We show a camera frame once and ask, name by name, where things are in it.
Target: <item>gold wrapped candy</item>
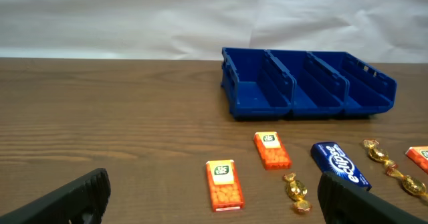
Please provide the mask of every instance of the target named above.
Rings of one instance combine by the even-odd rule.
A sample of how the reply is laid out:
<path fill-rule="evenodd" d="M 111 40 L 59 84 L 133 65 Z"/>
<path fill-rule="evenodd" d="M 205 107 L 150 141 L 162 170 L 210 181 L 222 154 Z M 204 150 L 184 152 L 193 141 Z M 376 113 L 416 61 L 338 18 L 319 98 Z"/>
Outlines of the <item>gold wrapped candy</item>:
<path fill-rule="evenodd" d="M 309 201 L 304 200 L 308 190 L 302 182 L 296 180 L 296 174 L 291 173 L 284 175 L 284 180 L 287 182 L 286 190 L 288 196 L 295 201 L 295 203 L 293 203 L 294 209 L 299 213 L 306 213 L 310 211 L 312 205 Z"/>
<path fill-rule="evenodd" d="M 411 176 L 401 174 L 397 170 L 398 165 L 389 159 L 388 152 L 378 147 L 379 142 L 377 140 L 365 139 L 362 141 L 362 144 L 368 148 L 368 157 L 374 161 L 383 163 L 387 175 L 399 179 L 406 192 L 417 197 L 428 197 L 425 184 Z"/>

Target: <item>wooden table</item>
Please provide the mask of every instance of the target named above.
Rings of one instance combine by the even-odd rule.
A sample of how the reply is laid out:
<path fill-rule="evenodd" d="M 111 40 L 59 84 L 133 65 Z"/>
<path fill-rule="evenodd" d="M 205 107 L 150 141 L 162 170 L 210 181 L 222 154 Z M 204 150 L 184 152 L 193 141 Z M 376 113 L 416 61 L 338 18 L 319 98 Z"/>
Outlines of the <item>wooden table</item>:
<path fill-rule="evenodd" d="M 220 62 L 0 60 L 0 215 L 96 167 L 112 195 L 103 223 L 324 223 L 315 142 L 336 141 L 371 193 L 428 221 L 428 206 L 366 157 L 377 138 L 400 170 L 428 183 L 404 152 L 428 145 L 428 65 L 374 64 L 399 83 L 395 107 L 360 120 L 236 122 L 220 88 Z M 253 143 L 275 130 L 293 160 L 265 171 Z M 212 213 L 205 162 L 235 160 L 245 209 Z M 282 175 L 295 171 L 313 211 L 290 210 Z"/>

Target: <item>blue storage tray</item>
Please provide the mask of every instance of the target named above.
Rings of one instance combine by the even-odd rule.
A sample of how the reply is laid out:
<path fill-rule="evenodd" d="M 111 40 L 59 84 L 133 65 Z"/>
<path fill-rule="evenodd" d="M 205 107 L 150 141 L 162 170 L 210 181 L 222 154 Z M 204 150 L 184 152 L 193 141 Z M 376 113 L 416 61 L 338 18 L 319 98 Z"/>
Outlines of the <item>blue storage tray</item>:
<path fill-rule="evenodd" d="M 235 118 L 281 118 L 292 109 L 294 79 L 264 49 L 223 48 L 224 87 Z"/>
<path fill-rule="evenodd" d="M 394 106 L 397 82 L 346 52 L 313 51 L 349 81 L 346 115 L 378 114 Z"/>
<path fill-rule="evenodd" d="M 343 111 L 349 82 L 307 51 L 269 50 L 296 79 L 293 116 L 331 116 Z"/>
<path fill-rule="evenodd" d="M 397 83 L 346 52 L 222 51 L 224 87 L 235 118 L 369 115 L 386 112 Z"/>

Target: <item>wood grain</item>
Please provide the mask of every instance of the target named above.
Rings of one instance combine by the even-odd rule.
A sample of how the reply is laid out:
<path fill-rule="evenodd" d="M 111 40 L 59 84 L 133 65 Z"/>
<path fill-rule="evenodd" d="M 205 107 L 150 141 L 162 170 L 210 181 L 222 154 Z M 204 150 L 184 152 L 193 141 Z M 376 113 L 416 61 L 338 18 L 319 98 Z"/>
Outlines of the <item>wood grain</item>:
<path fill-rule="evenodd" d="M 371 193 L 428 221 L 358 145 L 377 138 L 400 170 L 428 176 L 404 152 L 428 145 L 428 65 L 374 64 L 399 83 L 395 107 L 360 120 L 236 122 L 219 62 L 0 59 L 0 215 L 105 167 L 112 197 L 103 223 L 324 223 L 316 198 L 315 142 L 333 140 L 373 185 Z M 263 170 L 254 132 L 277 131 L 312 213 L 298 216 L 285 171 Z M 212 213 L 204 164 L 236 161 L 246 207 Z"/>

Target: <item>orange tic tac box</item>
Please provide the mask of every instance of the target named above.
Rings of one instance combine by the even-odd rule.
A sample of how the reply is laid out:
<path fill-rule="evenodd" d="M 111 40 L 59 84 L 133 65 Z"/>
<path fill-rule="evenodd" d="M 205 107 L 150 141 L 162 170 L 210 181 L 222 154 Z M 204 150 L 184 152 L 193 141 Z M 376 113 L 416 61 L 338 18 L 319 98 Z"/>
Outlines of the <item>orange tic tac box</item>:
<path fill-rule="evenodd" d="M 277 132 L 256 132 L 254 143 L 266 170 L 289 169 L 292 166 Z"/>
<path fill-rule="evenodd" d="M 243 208 L 241 185 L 233 160 L 207 162 L 207 177 L 213 211 Z"/>
<path fill-rule="evenodd" d="M 410 147 L 406 155 L 428 174 L 428 146 Z"/>

